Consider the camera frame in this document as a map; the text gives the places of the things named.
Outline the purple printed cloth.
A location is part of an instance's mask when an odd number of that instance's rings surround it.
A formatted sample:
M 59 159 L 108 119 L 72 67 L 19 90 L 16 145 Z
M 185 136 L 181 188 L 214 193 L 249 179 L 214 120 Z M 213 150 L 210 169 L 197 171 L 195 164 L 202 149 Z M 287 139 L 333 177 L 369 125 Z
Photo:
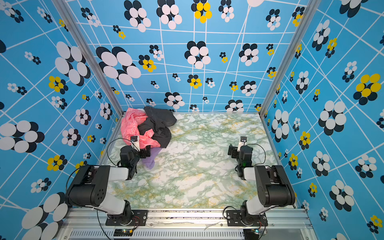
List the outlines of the purple printed cloth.
M 155 166 L 155 158 L 160 153 L 161 150 L 162 148 L 151 148 L 150 150 L 151 155 L 149 157 L 142 159 L 142 163 L 147 169 L 151 170 Z

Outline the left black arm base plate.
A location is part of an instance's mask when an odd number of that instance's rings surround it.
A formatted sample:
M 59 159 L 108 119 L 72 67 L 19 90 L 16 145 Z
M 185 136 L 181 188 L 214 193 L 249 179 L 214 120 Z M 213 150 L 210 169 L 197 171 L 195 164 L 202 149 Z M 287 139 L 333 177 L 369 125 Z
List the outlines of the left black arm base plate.
M 131 212 L 127 215 L 107 215 L 106 226 L 145 226 L 148 218 L 148 212 L 148 210 L 131 210 Z

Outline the right aluminium corner post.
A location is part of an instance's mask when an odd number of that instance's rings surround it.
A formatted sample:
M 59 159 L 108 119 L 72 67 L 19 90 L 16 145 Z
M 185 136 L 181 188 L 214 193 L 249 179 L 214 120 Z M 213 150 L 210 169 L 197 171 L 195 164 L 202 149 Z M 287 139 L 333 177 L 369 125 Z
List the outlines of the right aluminium corner post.
M 318 9 L 321 1 L 318 0 L 311 0 L 309 1 L 306 9 L 303 19 L 301 20 L 301 23 L 297 27 L 295 34 L 293 35 L 293 38 L 288 46 L 287 51 L 285 52 L 285 55 L 282 59 L 282 62 L 278 68 L 277 76 L 274 78 L 269 91 L 266 95 L 266 98 L 262 104 L 262 110 L 260 112 L 260 118 L 262 119 L 264 114 L 267 112 L 273 98 L 275 95 L 275 91 L 279 84 L 281 83 L 282 79 L 284 78 L 284 74 L 286 73 L 289 65 L 291 64 L 291 61 L 294 57 L 294 52 L 296 51 L 297 47 L 301 43 L 301 40 L 303 39 L 315 13 Z

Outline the right small circuit board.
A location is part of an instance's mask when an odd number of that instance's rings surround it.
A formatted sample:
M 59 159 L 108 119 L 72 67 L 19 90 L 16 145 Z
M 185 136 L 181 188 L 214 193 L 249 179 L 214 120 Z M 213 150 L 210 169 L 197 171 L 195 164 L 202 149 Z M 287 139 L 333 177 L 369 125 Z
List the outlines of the right small circuit board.
M 258 230 L 244 229 L 243 233 L 244 233 L 245 240 L 259 240 L 260 233 Z

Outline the aluminium front frame rail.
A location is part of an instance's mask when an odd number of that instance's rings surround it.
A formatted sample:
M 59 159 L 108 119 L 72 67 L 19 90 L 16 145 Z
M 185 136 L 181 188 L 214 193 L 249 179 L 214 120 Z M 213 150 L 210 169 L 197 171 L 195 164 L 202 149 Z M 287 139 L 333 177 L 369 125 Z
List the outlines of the aluminium front frame rail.
M 221 209 L 151 209 L 145 226 L 130 238 L 114 238 L 106 214 L 91 210 L 70 211 L 58 240 L 244 240 L 244 229 L 258 230 L 259 240 L 315 240 L 317 236 L 303 209 L 274 209 L 266 213 L 268 226 L 229 227 Z

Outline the left aluminium corner post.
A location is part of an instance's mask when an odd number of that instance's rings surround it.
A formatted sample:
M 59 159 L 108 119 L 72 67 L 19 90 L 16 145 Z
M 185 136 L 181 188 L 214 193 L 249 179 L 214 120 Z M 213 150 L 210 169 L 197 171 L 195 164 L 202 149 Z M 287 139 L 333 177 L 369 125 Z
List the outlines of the left aluminium corner post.
M 89 63 L 92 72 L 95 74 L 95 78 L 98 80 L 101 88 L 110 100 L 112 106 L 115 108 L 117 115 L 121 118 L 124 113 L 122 106 L 118 102 L 115 95 L 112 93 L 111 86 L 108 80 L 106 79 L 104 73 L 102 72 L 96 58 L 93 56 L 93 52 L 91 51 L 85 39 L 85 35 L 82 33 L 79 26 L 76 24 L 73 14 L 70 13 L 70 7 L 66 4 L 65 1 L 52 2 L 60 16 L 63 18 L 65 24 L 68 26 L 73 39 L 80 48 L 81 52 L 83 53 L 86 61 Z

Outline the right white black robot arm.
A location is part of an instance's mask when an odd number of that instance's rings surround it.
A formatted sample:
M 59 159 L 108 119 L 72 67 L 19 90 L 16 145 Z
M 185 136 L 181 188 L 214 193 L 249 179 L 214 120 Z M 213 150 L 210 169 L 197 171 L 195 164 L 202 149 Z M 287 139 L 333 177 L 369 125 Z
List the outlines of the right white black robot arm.
M 257 196 L 244 201 L 241 216 L 258 217 L 276 207 L 293 206 L 296 198 L 293 187 L 281 165 L 253 165 L 253 148 L 229 145 L 228 155 L 237 160 L 235 171 L 240 179 L 256 183 Z

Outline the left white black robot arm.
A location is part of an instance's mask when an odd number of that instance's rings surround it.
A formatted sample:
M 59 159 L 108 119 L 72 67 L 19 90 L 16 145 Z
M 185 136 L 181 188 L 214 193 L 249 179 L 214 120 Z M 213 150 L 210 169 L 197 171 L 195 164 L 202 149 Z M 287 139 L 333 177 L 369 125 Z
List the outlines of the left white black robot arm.
M 137 151 L 132 146 L 120 150 L 120 161 L 113 167 L 81 166 L 71 184 L 66 187 L 68 203 L 76 207 L 95 208 L 108 217 L 130 221 L 134 214 L 129 201 L 118 199 L 107 192 L 109 182 L 129 181 L 137 173 L 139 160 L 151 156 L 151 148 Z

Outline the left small circuit board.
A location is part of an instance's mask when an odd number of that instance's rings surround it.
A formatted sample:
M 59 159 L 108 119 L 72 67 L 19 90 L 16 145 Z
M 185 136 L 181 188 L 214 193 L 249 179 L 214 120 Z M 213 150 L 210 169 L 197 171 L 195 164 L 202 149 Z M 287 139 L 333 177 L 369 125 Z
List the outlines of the left small circuit board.
M 133 236 L 133 229 L 115 229 L 114 238 L 130 238 Z

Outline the black cloth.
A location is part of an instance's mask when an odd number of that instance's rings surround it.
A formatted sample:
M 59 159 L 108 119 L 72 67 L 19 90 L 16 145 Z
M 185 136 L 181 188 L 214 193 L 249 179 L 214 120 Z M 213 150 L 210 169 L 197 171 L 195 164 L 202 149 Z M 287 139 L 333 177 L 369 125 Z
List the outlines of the black cloth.
M 148 117 L 142 124 L 138 125 L 140 134 L 143 135 L 147 131 L 153 130 L 152 139 L 160 144 L 160 148 L 166 148 L 172 138 L 169 127 L 177 122 L 173 112 L 149 106 L 145 107 L 144 110 Z

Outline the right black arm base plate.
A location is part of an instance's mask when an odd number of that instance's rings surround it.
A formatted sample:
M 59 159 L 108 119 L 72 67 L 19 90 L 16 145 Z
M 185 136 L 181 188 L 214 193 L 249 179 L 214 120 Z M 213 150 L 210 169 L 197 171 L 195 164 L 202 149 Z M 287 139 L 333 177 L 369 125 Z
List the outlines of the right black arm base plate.
M 253 227 L 261 228 L 268 226 L 266 215 L 249 215 L 240 210 L 225 210 L 223 217 L 229 227 Z

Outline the small circuit board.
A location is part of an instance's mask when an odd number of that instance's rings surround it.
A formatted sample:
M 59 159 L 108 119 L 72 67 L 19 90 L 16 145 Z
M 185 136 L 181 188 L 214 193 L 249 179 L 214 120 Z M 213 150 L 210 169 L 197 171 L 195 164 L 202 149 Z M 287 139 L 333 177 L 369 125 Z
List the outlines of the small circuit board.
M 133 236 L 133 229 L 115 229 L 114 238 L 130 238 Z
M 244 233 L 245 240 L 259 240 L 260 233 L 258 230 L 244 229 L 243 233 Z

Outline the pink patterned cloth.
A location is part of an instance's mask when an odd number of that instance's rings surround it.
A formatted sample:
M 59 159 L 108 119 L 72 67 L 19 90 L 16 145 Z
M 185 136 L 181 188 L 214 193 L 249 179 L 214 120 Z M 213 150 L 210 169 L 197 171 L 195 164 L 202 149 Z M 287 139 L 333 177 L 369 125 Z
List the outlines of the pink patterned cloth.
M 161 145 L 152 137 L 155 132 L 152 128 L 144 130 L 143 133 L 139 131 L 139 125 L 143 124 L 148 119 L 146 113 L 139 109 L 128 108 L 121 122 L 121 133 L 127 145 L 131 145 L 131 137 L 138 136 L 139 143 L 138 149 L 145 149 L 146 146 L 159 148 Z

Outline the aluminium corner post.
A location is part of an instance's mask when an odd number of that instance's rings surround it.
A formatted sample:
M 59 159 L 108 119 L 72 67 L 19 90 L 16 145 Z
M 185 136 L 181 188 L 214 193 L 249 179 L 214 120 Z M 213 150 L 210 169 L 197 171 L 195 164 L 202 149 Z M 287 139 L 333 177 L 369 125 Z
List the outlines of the aluminium corner post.
M 318 9 L 321 1 L 318 0 L 311 0 L 309 1 L 306 9 L 303 19 L 301 20 L 301 23 L 297 27 L 295 34 L 293 35 L 293 38 L 288 46 L 287 51 L 285 52 L 285 55 L 282 59 L 282 62 L 278 68 L 277 76 L 274 78 L 269 91 L 266 95 L 266 98 L 262 104 L 262 110 L 260 112 L 260 118 L 262 119 L 264 114 L 267 112 L 273 98 L 275 95 L 275 91 L 279 84 L 281 83 L 282 79 L 284 78 L 284 74 L 286 73 L 289 65 L 291 64 L 291 61 L 294 57 L 294 52 L 296 51 L 297 47 L 301 43 L 301 40 L 303 39 L 315 13 Z
M 92 72 L 95 74 L 95 78 L 98 80 L 101 88 L 110 100 L 112 106 L 115 108 L 117 115 L 121 118 L 124 113 L 122 106 L 118 102 L 115 95 L 112 93 L 111 86 L 108 80 L 106 79 L 104 73 L 102 72 L 96 58 L 93 56 L 93 52 L 91 51 L 85 39 L 85 35 L 82 33 L 79 26 L 76 24 L 73 14 L 70 13 L 70 7 L 66 4 L 65 1 L 52 2 L 60 16 L 63 18 L 65 24 L 68 26 L 73 39 L 80 48 L 81 52 L 83 53 L 86 61 L 89 63 Z

